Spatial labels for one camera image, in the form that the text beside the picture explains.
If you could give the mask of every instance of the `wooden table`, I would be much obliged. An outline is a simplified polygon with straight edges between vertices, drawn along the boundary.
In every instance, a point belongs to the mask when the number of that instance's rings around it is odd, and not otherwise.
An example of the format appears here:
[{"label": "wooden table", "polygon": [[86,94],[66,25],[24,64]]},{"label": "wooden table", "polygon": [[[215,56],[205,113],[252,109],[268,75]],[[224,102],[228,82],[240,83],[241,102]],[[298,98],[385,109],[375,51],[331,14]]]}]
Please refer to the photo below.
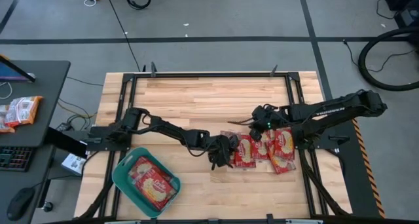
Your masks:
[{"label": "wooden table", "polygon": [[[323,101],[316,72],[299,73],[306,103]],[[122,75],[108,73],[106,76],[96,119],[98,126],[106,126],[115,119]],[[220,130],[248,133],[248,127],[226,122],[249,118],[257,105],[289,104],[285,81],[283,84],[278,81],[268,77],[140,79],[134,107],[144,107],[173,124],[208,130],[212,135]],[[297,155],[295,171],[276,175],[267,160],[259,161],[254,169],[225,166],[211,171],[206,155],[192,157],[178,141],[154,132],[133,136],[132,147],[139,146],[150,150],[182,182],[179,196],[159,219],[264,219],[266,214],[274,214],[274,218],[309,217]],[[98,153],[86,165],[75,216],[81,215],[101,190],[108,153]],[[351,212],[338,159],[322,150],[317,158],[324,186],[343,209]],[[317,191],[313,185],[312,188],[319,212]],[[113,195],[111,190],[107,215],[110,215]],[[149,218],[121,194],[118,219]]]}]

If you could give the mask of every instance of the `teal plastic tray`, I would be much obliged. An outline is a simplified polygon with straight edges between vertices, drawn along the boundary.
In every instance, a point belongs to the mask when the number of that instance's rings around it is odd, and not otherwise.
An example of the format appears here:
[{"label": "teal plastic tray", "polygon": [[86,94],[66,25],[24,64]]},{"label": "teal plastic tray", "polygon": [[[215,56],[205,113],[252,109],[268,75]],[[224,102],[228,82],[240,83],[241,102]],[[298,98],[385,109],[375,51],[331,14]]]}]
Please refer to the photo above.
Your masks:
[{"label": "teal plastic tray", "polygon": [[[145,198],[133,184],[133,179],[128,175],[131,167],[137,162],[138,158],[144,156],[157,165],[160,169],[171,175],[173,179],[170,185],[177,191],[169,200],[165,207],[161,210],[156,209],[147,198]],[[141,210],[149,217],[158,217],[176,198],[181,190],[181,182],[179,178],[174,176],[166,167],[164,167],[150,152],[144,148],[137,148],[131,151],[113,170],[112,180],[115,185]]]}]

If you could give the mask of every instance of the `laptop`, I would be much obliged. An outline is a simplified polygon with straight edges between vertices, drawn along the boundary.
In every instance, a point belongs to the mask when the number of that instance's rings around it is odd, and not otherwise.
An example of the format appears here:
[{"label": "laptop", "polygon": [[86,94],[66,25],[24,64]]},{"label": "laptop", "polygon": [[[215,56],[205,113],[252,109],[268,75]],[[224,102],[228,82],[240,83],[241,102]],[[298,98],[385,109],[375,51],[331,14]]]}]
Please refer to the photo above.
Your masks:
[{"label": "laptop", "polygon": [[35,82],[33,73],[26,73],[0,54],[0,82]]}]

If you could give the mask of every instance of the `orange and black tape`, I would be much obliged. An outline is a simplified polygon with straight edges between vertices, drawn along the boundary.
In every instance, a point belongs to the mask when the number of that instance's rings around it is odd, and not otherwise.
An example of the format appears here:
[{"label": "orange and black tape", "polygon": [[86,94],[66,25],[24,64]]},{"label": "orange and black tape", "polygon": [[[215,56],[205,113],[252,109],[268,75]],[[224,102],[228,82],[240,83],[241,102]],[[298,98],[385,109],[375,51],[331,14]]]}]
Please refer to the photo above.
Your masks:
[{"label": "orange and black tape", "polygon": [[369,181],[371,183],[371,188],[373,189],[373,195],[374,195],[374,198],[375,198],[375,203],[376,203],[377,208],[378,208],[378,213],[380,214],[381,217],[386,218],[386,214],[384,213],[384,209],[382,207],[380,195],[378,194],[377,185],[375,183],[375,179],[374,179],[374,176],[373,176],[373,171],[372,171],[371,165],[369,163],[367,150],[365,149],[364,141],[362,139],[361,130],[359,129],[358,122],[355,119],[352,120],[352,123],[354,124],[356,136],[358,138],[359,148],[361,149],[362,157],[364,159],[364,165],[365,165],[365,168],[367,169],[367,174],[368,174]]}]

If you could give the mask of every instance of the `food packet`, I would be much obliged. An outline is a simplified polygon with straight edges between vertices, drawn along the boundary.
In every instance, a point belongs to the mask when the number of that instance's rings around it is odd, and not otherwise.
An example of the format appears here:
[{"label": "food packet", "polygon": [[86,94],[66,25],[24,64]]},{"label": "food packet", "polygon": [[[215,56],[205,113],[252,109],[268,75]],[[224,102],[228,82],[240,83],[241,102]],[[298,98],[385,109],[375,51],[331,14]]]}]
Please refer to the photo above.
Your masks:
[{"label": "food packet", "polygon": [[[232,131],[224,131],[224,130],[222,130],[222,131],[220,131],[220,135],[224,135],[224,136],[226,136],[228,138],[230,138],[233,135],[237,135],[238,138],[240,139],[239,133],[235,133],[235,132],[232,132]],[[230,164],[231,165],[234,165],[235,164],[234,157],[235,157],[235,153],[233,153],[233,154],[230,155]]]},{"label": "food packet", "polygon": [[137,162],[132,166],[131,170],[128,172],[128,175],[130,175],[134,182],[136,182],[150,169],[153,169],[155,172],[157,172],[167,182],[170,182],[172,180],[172,177],[169,174],[161,170],[158,166],[156,166],[153,162],[151,162],[148,158],[144,156],[138,158]]},{"label": "food packet", "polygon": [[275,131],[274,155],[286,160],[294,160],[294,141],[290,128],[282,128]]},{"label": "food packet", "polygon": [[295,164],[292,160],[285,160],[279,156],[274,155],[274,145],[266,143],[268,156],[272,163],[275,173],[282,174],[288,171],[295,170]]},{"label": "food packet", "polygon": [[260,141],[251,140],[251,156],[254,159],[269,159],[266,143],[270,143],[269,131],[262,134]]},{"label": "food packet", "polygon": [[154,207],[161,210],[176,194],[176,190],[158,173],[151,168],[136,182],[138,191],[149,200]]},{"label": "food packet", "polygon": [[8,105],[0,105],[0,133],[14,132],[14,129],[5,124]]},{"label": "food packet", "polygon": [[29,96],[12,100],[6,114],[5,124],[13,128],[22,124],[33,124],[39,101],[42,98],[42,96]]},{"label": "food packet", "polygon": [[240,142],[235,152],[235,165],[239,168],[256,168],[255,159],[251,157],[251,137],[241,135]]}]

